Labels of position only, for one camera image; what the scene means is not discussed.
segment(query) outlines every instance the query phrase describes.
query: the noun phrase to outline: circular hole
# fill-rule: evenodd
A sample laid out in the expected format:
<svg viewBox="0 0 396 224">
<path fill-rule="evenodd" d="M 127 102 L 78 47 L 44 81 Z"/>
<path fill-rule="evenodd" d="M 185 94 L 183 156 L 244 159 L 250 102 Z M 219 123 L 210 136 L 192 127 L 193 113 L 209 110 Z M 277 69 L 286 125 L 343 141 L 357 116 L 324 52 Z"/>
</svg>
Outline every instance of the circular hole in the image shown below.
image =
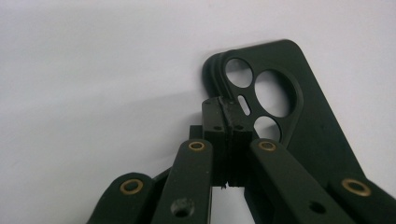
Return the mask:
<svg viewBox="0 0 396 224">
<path fill-rule="evenodd" d="M 344 189 L 362 197 L 368 197 L 372 193 L 367 185 L 356 179 L 346 178 L 341 182 L 341 184 L 343 185 Z"/>
<path fill-rule="evenodd" d="M 262 108 L 274 116 L 286 117 L 294 107 L 294 88 L 278 72 L 268 70 L 259 74 L 254 89 Z"/>
<path fill-rule="evenodd" d="M 205 148 L 205 144 L 202 142 L 191 142 L 189 148 L 194 151 L 201 151 Z"/>
<path fill-rule="evenodd" d="M 280 130 L 273 119 L 268 117 L 259 117 L 254 122 L 254 130 L 260 138 L 280 140 Z"/>
<path fill-rule="evenodd" d="M 139 179 L 130 179 L 123 182 L 120 191 L 125 195 L 138 193 L 143 188 L 143 182 Z"/>
<path fill-rule="evenodd" d="M 276 149 L 276 146 L 270 142 L 260 142 L 259 147 L 266 151 L 274 151 Z"/>
<path fill-rule="evenodd" d="M 187 198 L 174 200 L 171 212 L 175 217 L 190 217 L 194 213 L 194 201 Z"/>
<path fill-rule="evenodd" d="M 242 60 L 231 59 L 225 65 L 227 78 L 237 87 L 248 87 L 253 80 L 250 66 Z"/>
<path fill-rule="evenodd" d="M 325 214 L 326 213 L 326 208 L 321 204 L 321 203 L 317 203 L 317 202 L 311 202 L 309 204 L 309 208 L 318 214 Z"/>
</svg>

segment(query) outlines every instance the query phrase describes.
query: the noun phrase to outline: screw hole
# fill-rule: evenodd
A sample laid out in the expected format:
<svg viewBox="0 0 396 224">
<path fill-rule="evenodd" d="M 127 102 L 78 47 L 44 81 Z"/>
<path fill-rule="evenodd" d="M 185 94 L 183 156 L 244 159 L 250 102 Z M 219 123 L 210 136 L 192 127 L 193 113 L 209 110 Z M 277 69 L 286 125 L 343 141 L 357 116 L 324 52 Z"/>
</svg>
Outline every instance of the screw hole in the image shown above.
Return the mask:
<svg viewBox="0 0 396 224">
<path fill-rule="evenodd" d="M 361 197 L 368 197 L 372 193 L 367 185 L 356 179 L 345 178 L 341 184 L 343 185 L 344 189 Z"/>
<path fill-rule="evenodd" d="M 194 209 L 194 201 L 187 198 L 174 200 L 171 205 L 171 212 L 175 217 L 190 217 Z"/>
<path fill-rule="evenodd" d="M 201 151 L 204 150 L 205 144 L 202 142 L 191 142 L 189 148 L 194 151 Z"/>
<path fill-rule="evenodd" d="M 143 182 L 139 179 L 130 179 L 123 182 L 120 191 L 125 195 L 138 193 L 143 188 Z"/>
<path fill-rule="evenodd" d="M 321 204 L 321 203 L 317 203 L 317 202 L 311 202 L 309 204 L 309 208 L 318 214 L 325 214 L 326 213 L 326 208 Z"/>
</svg>

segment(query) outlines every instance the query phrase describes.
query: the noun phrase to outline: black plastic part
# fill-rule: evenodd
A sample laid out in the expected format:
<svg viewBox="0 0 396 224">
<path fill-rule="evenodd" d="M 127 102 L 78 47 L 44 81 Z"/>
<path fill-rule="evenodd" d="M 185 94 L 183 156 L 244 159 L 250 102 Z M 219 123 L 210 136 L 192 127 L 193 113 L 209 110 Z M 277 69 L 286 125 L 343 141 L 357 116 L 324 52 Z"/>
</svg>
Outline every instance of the black plastic part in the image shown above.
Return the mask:
<svg viewBox="0 0 396 224">
<path fill-rule="evenodd" d="M 227 78 L 225 66 L 231 59 L 240 59 L 250 66 L 253 80 L 248 87 L 236 87 Z M 264 71 L 274 71 L 283 80 L 292 107 L 284 118 L 271 115 L 258 101 L 254 83 Z M 247 123 L 245 128 L 248 130 L 254 130 L 254 122 L 261 116 L 273 119 L 281 132 L 280 143 L 323 188 L 332 176 L 339 173 L 364 175 L 314 74 L 295 43 L 282 40 L 216 54 L 205 62 L 203 75 L 212 97 L 221 96 L 237 103 L 239 95 L 245 97 L 250 114 L 244 115 L 243 121 Z M 253 137 L 258 138 L 258 135 L 254 132 Z"/>
<path fill-rule="evenodd" d="M 127 180 L 137 179 L 143 183 L 142 189 L 135 194 L 124 194 L 120 187 Z M 142 174 L 130 173 L 114 180 L 96 205 L 89 224 L 105 223 L 145 223 L 150 219 L 148 213 L 154 181 Z"/>
<path fill-rule="evenodd" d="M 203 139 L 184 142 L 167 177 L 151 223 L 209 223 L 213 148 Z"/>
<path fill-rule="evenodd" d="M 355 223 L 282 145 L 257 139 L 250 150 L 255 175 L 275 208 L 272 223 Z"/>
<path fill-rule="evenodd" d="M 345 187 L 343 181 L 348 180 L 351 181 Z M 396 223 L 396 201 L 364 176 L 336 176 L 330 182 L 329 189 L 334 199 L 359 223 Z"/>
</svg>

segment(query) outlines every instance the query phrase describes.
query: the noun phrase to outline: white background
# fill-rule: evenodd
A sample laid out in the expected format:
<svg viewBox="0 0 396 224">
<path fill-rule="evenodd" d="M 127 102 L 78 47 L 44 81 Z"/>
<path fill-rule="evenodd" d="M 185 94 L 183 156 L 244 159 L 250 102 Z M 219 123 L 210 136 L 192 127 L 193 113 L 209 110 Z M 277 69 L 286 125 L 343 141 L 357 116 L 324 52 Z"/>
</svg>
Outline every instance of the white background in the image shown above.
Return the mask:
<svg viewBox="0 0 396 224">
<path fill-rule="evenodd" d="M 291 39 L 368 178 L 396 196 L 394 1 L 0 0 L 0 223 L 84 223 L 112 180 L 171 166 L 206 58 Z M 215 189 L 212 223 L 253 223 Z"/>
</svg>

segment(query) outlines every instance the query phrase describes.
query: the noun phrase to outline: brass insert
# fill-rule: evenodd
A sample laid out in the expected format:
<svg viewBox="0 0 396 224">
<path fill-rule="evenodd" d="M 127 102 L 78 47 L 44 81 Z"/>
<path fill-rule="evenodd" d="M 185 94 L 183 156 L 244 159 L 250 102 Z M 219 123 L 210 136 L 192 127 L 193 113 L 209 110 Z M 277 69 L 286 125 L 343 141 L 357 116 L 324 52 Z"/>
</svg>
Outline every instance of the brass insert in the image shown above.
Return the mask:
<svg viewBox="0 0 396 224">
<path fill-rule="evenodd" d="M 347 189 L 349 192 L 359 195 L 361 197 L 368 197 L 372 193 L 367 185 L 361 183 L 359 180 L 356 179 L 345 178 L 343 179 L 341 184 L 343 185 L 344 189 Z"/>
<path fill-rule="evenodd" d="M 143 182 L 139 179 L 129 179 L 120 186 L 120 191 L 125 195 L 138 193 L 143 188 Z"/>
<path fill-rule="evenodd" d="M 276 145 L 272 142 L 260 142 L 259 143 L 259 148 L 265 151 L 275 151 Z"/>
<path fill-rule="evenodd" d="M 193 151 L 202 151 L 205 149 L 205 144 L 202 142 L 191 142 L 189 144 L 189 149 Z"/>
</svg>

